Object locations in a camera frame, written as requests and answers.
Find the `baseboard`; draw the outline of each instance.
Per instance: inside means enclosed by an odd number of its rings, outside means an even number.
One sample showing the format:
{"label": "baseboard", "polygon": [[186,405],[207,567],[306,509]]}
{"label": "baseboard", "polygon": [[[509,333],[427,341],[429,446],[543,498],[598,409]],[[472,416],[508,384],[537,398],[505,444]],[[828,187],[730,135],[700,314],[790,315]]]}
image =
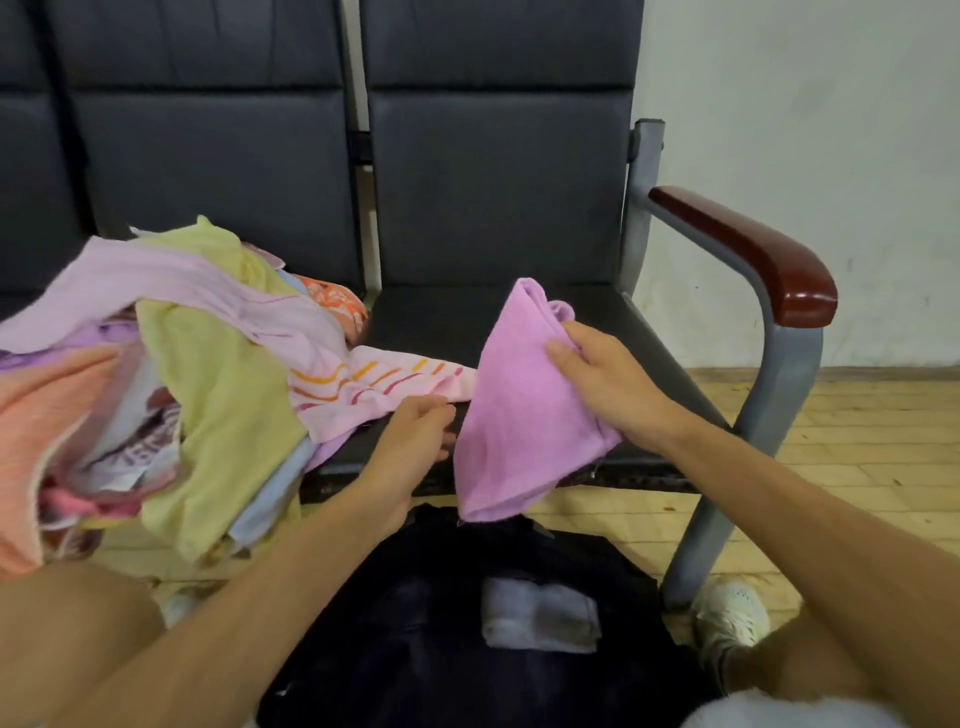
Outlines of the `baseboard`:
{"label": "baseboard", "polygon": [[[699,382],[735,384],[756,379],[756,367],[697,367]],[[960,381],[960,367],[823,367],[817,381]]]}

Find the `sneaker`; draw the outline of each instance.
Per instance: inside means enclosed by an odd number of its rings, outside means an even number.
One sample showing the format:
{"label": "sneaker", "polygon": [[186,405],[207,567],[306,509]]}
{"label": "sneaker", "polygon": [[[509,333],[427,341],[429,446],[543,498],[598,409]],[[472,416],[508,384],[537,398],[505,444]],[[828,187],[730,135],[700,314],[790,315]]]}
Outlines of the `sneaker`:
{"label": "sneaker", "polygon": [[700,662],[720,691],[728,694],[724,663],[732,650],[752,647],[770,634],[770,617],[749,584],[726,581],[708,584],[694,604],[694,632]]}

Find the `leather seat cushion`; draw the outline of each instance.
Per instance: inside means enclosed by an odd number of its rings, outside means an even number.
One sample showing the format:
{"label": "leather seat cushion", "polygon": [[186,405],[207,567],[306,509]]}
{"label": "leather seat cushion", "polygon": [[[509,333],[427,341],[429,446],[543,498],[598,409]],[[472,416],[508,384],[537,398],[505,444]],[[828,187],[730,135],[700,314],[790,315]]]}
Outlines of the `leather seat cushion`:
{"label": "leather seat cushion", "polygon": [[[470,287],[388,287],[377,299],[364,343],[476,367],[510,284]],[[715,425],[727,422],[670,355],[632,304],[609,285],[547,285],[547,296],[567,301],[577,319],[619,338],[657,385],[674,401]],[[458,405],[458,429],[468,405]],[[329,497],[361,470],[387,418],[360,428],[326,464],[304,479],[306,502]],[[623,442],[565,484],[583,483],[642,490],[695,492],[659,455]],[[434,467],[417,495],[453,492],[449,462]]]}

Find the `black chair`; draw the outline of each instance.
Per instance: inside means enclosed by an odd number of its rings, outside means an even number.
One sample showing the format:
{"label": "black chair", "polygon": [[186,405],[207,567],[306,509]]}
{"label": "black chair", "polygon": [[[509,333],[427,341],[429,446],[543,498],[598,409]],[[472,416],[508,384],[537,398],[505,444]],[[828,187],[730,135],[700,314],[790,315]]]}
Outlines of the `black chair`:
{"label": "black chair", "polygon": [[46,8],[101,234],[204,214],[362,295],[339,4]]}
{"label": "black chair", "polygon": [[37,41],[26,6],[0,0],[0,320],[42,293],[92,232]]}
{"label": "black chair", "polygon": [[[633,304],[656,216],[754,287],[763,362],[732,429],[776,452],[812,386],[836,290],[799,243],[657,186],[663,123],[630,127],[642,0],[361,0],[371,131],[354,144],[336,0],[46,6],[103,234],[201,213],[292,270],[363,293],[353,149],[373,165],[383,280],[365,343],[476,366],[511,283],[529,276],[623,340],[667,395],[727,427]],[[52,274],[43,256],[19,249],[16,264]],[[303,499],[349,482],[383,426],[358,430],[305,479]],[[566,482],[695,492],[626,443]],[[449,463],[420,489],[452,492]],[[701,497],[664,577],[666,607],[690,602],[731,532]]]}
{"label": "black chair", "polygon": [[[669,397],[727,427],[633,304],[656,215],[759,296],[763,366],[733,429],[773,454],[813,383],[836,290],[799,243],[656,187],[663,124],[630,129],[642,9],[642,0],[361,0],[383,278],[366,343],[475,366],[510,284],[529,276],[621,339]],[[320,476],[355,471],[381,426],[354,436]],[[567,482],[693,490],[629,443]],[[441,465],[424,492],[451,483]],[[731,533],[702,497],[664,578],[666,607],[689,604]]]}

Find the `red-brown armrest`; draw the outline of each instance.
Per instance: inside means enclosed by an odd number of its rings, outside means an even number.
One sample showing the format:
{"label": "red-brown armrest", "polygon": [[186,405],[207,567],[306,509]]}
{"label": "red-brown armrest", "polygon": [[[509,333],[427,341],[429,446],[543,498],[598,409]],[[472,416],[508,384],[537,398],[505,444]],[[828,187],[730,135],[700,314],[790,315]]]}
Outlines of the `red-brown armrest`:
{"label": "red-brown armrest", "polygon": [[836,284],[827,266],[806,246],[682,187],[654,187],[649,199],[753,267],[770,297],[775,323],[822,328],[833,320]]}

